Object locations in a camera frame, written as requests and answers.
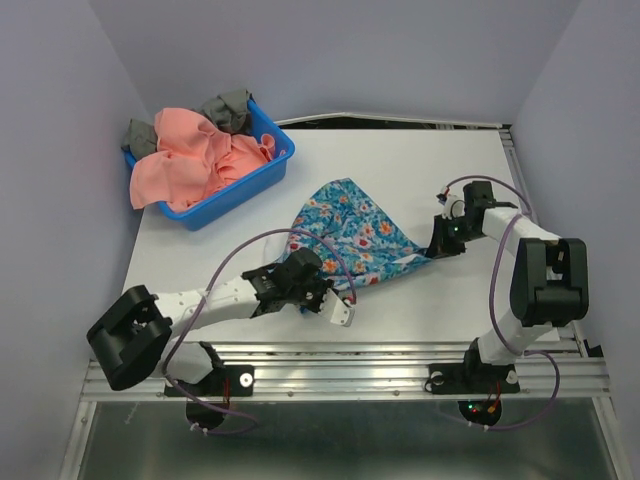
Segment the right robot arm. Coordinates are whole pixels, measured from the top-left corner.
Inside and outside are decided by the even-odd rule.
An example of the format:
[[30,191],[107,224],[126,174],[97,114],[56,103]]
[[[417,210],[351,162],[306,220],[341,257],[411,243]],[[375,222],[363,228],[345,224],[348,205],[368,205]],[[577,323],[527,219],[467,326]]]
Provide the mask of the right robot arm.
[[[450,190],[446,185],[437,195],[442,211],[434,217],[426,256],[461,255],[467,243],[481,238],[498,243],[489,283],[492,327],[474,340],[460,366],[463,384],[482,390],[495,380],[495,366],[513,363],[539,337],[586,316],[587,248],[580,239],[563,238],[541,228],[514,203],[497,200],[487,178],[472,178],[460,197]],[[495,291],[505,253],[513,256],[514,265],[509,309],[498,317]]]

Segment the blue floral skirt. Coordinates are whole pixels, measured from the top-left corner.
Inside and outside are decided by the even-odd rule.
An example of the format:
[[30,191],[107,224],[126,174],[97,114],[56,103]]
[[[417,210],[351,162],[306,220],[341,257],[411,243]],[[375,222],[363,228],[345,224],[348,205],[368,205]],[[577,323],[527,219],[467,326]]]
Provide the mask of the blue floral skirt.
[[338,291],[404,276],[427,265],[414,243],[353,180],[322,186],[296,215],[293,232],[269,237],[264,260],[282,261],[306,247],[323,262],[321,274]]

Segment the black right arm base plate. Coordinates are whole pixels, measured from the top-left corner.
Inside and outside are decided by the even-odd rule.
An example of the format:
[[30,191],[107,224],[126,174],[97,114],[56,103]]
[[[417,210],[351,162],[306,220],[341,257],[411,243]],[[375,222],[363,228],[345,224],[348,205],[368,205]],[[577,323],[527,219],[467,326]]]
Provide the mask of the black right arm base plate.
[[468,367],[463,363],[435,363],[428,366],[424,390],[433,395],[459,396],[458,408],[472,425],[494,427],[501,418],[502,396],[520,392],[513,364]]

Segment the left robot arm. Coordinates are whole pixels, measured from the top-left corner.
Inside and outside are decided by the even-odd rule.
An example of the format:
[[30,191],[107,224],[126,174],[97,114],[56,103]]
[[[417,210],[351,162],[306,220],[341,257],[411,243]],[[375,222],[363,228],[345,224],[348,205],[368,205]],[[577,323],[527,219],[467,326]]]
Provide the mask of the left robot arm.
[[144,285],[134,286],[86,338],[111,389],[123,391],[160,376],[178,340],[205,326],[276,313],[286,305],[344,326],[351,308],[333,281],[321,277],[321,267],[319,256],[302,248],[281,263],[245,271],[209,290],[152,294]]

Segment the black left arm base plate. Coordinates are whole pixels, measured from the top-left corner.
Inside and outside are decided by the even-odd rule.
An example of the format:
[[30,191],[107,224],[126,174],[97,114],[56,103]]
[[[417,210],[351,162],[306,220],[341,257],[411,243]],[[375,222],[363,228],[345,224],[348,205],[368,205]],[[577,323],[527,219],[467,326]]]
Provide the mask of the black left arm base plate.
[[227,365],[215,367],[197,384],[178,381],[178,389],[165,381],[164,395],[187,400],[185,416],[191,431],[205,436],[239,435],[254,430],[258,420],[236,410],[231,401],[251,397],[254,382],[252,365]]

